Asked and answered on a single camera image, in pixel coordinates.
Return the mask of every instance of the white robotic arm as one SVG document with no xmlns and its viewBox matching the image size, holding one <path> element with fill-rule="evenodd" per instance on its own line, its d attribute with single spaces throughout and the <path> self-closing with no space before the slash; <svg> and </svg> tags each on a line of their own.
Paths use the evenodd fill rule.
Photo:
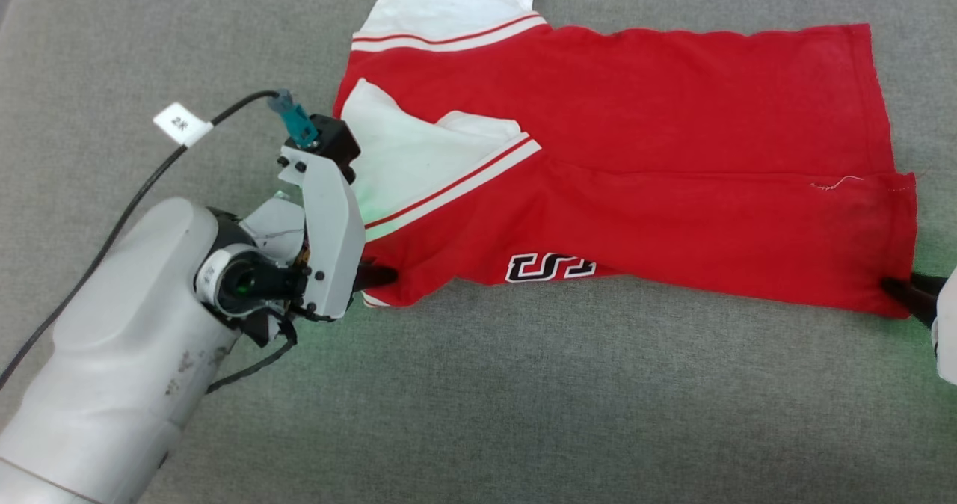
<svg viewBox="0 0 957 504">
<path fill-rule="evenodd" d="M 280 157 L 304 206 L 274 197 L 240 221 L 171 198 L 113 247 L 0 434 L 0 502 L 139 500 L 237 338 L 262 346 L 280 329 L 294 343 L 291 318 L 341 317 L 353 290 L 394 280 L 360 265 L 358 147 L 344 123 L 312 122 L 320 135 Z"/>
</svg>

